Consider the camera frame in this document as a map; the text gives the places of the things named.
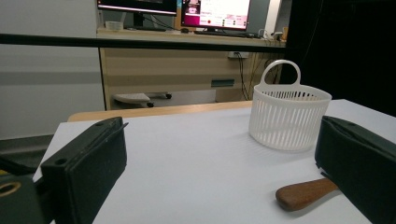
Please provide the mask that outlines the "black horizontal frame bar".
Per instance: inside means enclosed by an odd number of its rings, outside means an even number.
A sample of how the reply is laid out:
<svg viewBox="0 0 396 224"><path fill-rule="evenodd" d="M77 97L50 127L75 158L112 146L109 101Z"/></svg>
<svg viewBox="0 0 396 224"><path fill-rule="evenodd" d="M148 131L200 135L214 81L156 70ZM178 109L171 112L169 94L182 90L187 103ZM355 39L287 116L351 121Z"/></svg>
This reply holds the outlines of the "black horizontal frame bar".
<svg viewBox="0 0 396 224"><path fill-rule="evenodd" d="M285 53L284 47L248 46L211 43L188 43L157 40L128 40L45 35L0 34L0 44L53 47L114 48L114 49L178 49Z"/></svg>

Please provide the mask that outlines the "computer monitor with pink screen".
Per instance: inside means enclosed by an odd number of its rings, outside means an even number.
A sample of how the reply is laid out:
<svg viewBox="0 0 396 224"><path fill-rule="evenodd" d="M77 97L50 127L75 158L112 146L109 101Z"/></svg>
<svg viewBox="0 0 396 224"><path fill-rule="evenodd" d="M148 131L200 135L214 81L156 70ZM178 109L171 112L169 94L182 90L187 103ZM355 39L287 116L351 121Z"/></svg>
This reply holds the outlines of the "computer monitor with pink screen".
<svg viewBox="0 0 396 224"><path fill-rule="evenodd" d="M246 31L250 0L182 0L181 25Z"/></svg>

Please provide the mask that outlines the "wooden hairbrush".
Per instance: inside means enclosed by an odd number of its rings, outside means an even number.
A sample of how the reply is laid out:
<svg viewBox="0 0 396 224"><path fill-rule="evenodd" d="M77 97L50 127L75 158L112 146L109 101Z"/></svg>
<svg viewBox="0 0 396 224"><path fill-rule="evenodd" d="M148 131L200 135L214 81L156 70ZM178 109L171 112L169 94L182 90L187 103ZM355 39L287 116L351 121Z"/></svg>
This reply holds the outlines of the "wooden hairbrush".
<svg viewBox="0 0 396 224"><path fill-rule="evenodd" d="M305 209L312 203L338 190L328 178L287 185L276 191L279 206L289 212Z"/></svg>

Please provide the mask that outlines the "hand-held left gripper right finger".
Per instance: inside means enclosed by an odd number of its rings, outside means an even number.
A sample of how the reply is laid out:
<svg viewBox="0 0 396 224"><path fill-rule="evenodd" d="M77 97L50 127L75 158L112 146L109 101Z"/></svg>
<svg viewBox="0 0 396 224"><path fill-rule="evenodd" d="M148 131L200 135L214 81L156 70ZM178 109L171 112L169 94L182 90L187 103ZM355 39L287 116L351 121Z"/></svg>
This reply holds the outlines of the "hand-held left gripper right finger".
<svg viewBox="0 0 396 224"><path fill-rule="evenodd" d="M315 160L373 224L396 224L396 144L353 122L324 116Z"/></svg>

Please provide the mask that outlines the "grey desk tag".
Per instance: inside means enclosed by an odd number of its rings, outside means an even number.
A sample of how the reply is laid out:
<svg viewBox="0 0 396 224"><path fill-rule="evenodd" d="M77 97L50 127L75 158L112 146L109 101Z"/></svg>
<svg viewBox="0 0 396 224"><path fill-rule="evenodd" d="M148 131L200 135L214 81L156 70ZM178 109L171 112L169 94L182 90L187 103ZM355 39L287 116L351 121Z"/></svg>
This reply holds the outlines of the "grey desk tag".
<svg viewBox="0 0 396 224"><path fill-rule="evenodd" d="M231 79L212 79L211 87L212 88L220 88L220 87L233 87L234 80Z"/></svg>

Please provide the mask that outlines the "black curtain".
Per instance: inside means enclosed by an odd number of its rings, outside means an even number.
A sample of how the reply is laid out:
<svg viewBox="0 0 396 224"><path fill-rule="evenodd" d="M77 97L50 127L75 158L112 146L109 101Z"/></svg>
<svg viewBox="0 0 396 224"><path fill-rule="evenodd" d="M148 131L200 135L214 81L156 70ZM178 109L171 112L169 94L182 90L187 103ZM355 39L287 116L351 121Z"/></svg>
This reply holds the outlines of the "black curtain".
<svg viewBox="0 0 396 224"><path fill-rule="evenodd" d="M396 0L292 0L285 58L305 85L396 117Z"/></svg>

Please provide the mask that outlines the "light wooden desk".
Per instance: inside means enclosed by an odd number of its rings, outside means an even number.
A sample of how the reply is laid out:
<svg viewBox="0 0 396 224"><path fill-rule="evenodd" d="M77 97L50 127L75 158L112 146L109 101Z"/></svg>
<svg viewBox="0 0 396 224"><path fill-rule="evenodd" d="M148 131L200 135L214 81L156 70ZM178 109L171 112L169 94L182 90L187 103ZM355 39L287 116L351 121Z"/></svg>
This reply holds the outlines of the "light wooden desk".
<svg viewBox="0 0 396 224"><path fill-rule="evenodd" d="M178 31L109 31L99 28L97 38L157 40L188 43L286 47L263 38L182 34ZM229 51L178 49L99 48L105 109L116 107L114 94L214 91L217 102L240 101L242 89L252 94L264 67L284 53L250 52L247 59L229 59ZM233 87L212 88L212 79L233 79Z"/></svg>

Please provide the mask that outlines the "wooden table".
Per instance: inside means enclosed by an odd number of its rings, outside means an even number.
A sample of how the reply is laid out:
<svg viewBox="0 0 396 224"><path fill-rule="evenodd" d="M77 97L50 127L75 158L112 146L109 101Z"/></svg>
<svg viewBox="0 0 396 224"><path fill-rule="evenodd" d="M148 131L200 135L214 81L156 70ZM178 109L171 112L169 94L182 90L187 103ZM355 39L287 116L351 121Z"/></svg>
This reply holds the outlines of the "wooden table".
<svg viewBox="0 0 396 224"><path fill-rule="evenodd" d="M190 113L199 113L199 112L209 112L215 110L238 109L238 108L245 108L251 106L252 106L251 101L244 101L244 102L240 101L240 102L226 102L226 103L200 104L200 105L173 105L173 106L164 106L164 107L80 112L71 115L67 121L73 122L73 121L101 120L101 119L109 119L113 117L137 118L137 117L163 116L163 115L175 115L175 114L190 114Z"/></svg>

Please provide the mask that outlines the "black keyboard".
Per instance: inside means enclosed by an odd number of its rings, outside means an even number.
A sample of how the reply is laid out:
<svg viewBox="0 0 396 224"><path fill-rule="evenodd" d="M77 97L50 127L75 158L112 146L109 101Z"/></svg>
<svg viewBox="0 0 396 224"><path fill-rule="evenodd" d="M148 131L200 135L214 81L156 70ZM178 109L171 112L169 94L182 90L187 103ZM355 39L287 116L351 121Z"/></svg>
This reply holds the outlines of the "black keyboard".
<svg viewBox="0 0 396 224"><path fill-rule="evenodd" d="M218 31L193 31L196 35L214 35L214 36L228 36L228 37L243 37L243 38L260 38L258 35L253 33L239 33L231 34Z"/></svg>

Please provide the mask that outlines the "white chair base with casters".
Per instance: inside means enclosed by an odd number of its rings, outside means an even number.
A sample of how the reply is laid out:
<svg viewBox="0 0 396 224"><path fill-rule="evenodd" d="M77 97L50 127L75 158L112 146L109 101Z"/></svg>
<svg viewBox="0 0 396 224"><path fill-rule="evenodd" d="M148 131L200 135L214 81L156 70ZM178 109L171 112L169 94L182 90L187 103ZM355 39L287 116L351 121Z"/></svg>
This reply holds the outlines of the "white chair base with casters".
<svg viewBox="0 0 396 224"><path fill-rule="evenodd" d="M125 104L145 104L147 107L154 107L154 103L145 93L114 94L113 99Z"/></svg>

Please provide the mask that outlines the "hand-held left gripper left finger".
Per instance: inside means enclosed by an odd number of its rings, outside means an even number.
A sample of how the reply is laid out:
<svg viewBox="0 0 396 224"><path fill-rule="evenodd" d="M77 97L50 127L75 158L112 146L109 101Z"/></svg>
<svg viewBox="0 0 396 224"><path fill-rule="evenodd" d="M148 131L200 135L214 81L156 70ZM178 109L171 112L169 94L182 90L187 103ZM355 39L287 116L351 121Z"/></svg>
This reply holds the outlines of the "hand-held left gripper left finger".
<svg viewBox="0 0 396 224"><path fill-rule="evenodd" d="M94 123L41 164L56 224L92 224L127 164L121 117Z"/></svg>

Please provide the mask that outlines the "white slotted plastic basket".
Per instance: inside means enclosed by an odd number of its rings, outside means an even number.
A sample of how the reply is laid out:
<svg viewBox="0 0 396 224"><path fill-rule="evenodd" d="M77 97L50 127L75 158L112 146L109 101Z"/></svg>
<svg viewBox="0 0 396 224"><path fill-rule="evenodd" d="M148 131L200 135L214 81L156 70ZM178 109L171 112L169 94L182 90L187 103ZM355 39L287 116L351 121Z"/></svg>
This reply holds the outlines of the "white slotted plastic basket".
<svg viewBox="0 0 396 224"><path fill-rule="evenodd" d="M281 64L294 68L292 84L267 84L269 71ZM249 134L264 146L297 151L311 148L318 139L321 118L332 96L326 91L302 85L299 66L288 60L270 63L254 87L249 119Z"/></svg>

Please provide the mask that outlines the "white cabinet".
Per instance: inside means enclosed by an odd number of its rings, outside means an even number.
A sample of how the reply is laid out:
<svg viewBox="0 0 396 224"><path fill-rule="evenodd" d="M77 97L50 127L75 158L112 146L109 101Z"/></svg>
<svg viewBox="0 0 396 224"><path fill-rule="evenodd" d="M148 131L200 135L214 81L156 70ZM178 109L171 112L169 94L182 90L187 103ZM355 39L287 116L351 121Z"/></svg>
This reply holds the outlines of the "white cabinet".
<svg viewBox="0 0 396 224"><path fill-rule="evenodd" d="M96 36L94 0L0 0L0 34ZM97 49L0 44L0 140L104 107Z"/></svg>

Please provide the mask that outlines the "dark computer monitor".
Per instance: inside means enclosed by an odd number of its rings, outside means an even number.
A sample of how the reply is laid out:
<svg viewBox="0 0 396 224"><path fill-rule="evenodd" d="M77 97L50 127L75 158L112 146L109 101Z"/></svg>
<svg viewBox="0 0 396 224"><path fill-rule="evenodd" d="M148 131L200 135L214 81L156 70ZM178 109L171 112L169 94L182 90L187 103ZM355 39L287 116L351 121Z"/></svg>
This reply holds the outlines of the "dark computer monitor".
<svg viewBox="0 0 396 224"><path fill-rule="evenodd" d="M102 10L176 16L177 0L96 0Z"/></svg>

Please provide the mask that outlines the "white table sheet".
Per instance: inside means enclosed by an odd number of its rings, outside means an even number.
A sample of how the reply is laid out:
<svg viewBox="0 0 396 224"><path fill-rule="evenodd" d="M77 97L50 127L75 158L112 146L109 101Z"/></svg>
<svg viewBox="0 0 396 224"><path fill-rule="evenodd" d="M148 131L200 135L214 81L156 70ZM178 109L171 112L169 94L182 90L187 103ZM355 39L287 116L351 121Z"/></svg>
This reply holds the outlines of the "white table sheet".
<svg viewBox="0 0 396 224"><path fill-rule="evenodd" d="M315 150L286 151L248 132L247 108L129 118L127 165L92 224L396 224L373 222L337 190L286 212L284 186L319 179Z"/></svg>

